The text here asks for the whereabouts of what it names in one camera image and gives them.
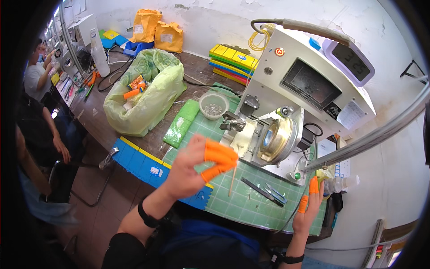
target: yellow cable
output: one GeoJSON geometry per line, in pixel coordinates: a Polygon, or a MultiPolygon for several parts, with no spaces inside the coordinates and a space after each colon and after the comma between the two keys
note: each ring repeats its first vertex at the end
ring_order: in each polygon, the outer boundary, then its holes
{"type": "Polygon", "coordinates": [[[251,37],[248,39],[248,46],[255,51],[262,51],[266,48],[267,44],[269,43],[270,40],[270,34],[269,32],[267,32],[267,30],[262,29],[261,30],[264,33],[264,39],[262,39],[260,41],[260,43],[258,43],[257,45],[254,44],[254,38],[257,36],[257,32],[254,32],[251,37]]]}

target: display screen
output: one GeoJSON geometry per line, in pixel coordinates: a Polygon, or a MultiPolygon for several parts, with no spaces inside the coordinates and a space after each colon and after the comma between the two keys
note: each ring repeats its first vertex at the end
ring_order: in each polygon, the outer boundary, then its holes
{"type": "Polygon", "coordinates": [[[362,81],[370,73],[369,68],[351,48],[337,44],[332,54],[351,71],[358,81],[362,81]]]}
{"type": "Polygon", "coordinates": [[[300,59],[296,59],[281,84],[300,94],[321,110],[342,94],[323,75],[300,59]]]}

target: black watch strap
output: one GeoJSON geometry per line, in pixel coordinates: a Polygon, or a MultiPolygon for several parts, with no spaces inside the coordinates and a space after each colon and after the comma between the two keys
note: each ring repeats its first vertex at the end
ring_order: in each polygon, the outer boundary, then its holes
{"type": "Polygon", "coordinates": [[[283,257],[283,262],[287,264],[293,264],[293,263],[301,263],[303,261],[304,254],[300,257],[283,257]]]}
{"type": "Polygon", "coordinates": [[[140,201],[140,203],[137,205],[137,210],[139,212],[140,217],[143,219],[143,222],[145,223],[146,226],[148,226],[149,228],[156,228],[159,224],[160,221],[156,220],[155,218],[148,216],[145,213],[145,210],[143,210],[143,200],[145,200],[146,197],[143,197],[143,199],[140,201]]]}

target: digital clock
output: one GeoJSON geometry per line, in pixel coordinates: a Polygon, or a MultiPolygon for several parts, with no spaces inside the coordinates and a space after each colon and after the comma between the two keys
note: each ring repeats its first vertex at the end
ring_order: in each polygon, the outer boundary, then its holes
{"type": "Polygon", "coordinates": [[[375,68],[353,43],[347,47],[336,41],[326,39],[322,43],[322,49],[327,59],[358,87],[364,86],[375,74],[375,68]]]}

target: red power button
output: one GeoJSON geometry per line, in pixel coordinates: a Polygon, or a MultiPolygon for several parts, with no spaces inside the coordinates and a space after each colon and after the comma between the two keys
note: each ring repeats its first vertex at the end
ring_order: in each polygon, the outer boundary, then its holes
{"type": "Polygon", "coordinates": [[[276,56],[284,56],[285,51],[283,48],[276,48],[275,54],[276,54],[276,56]]]}

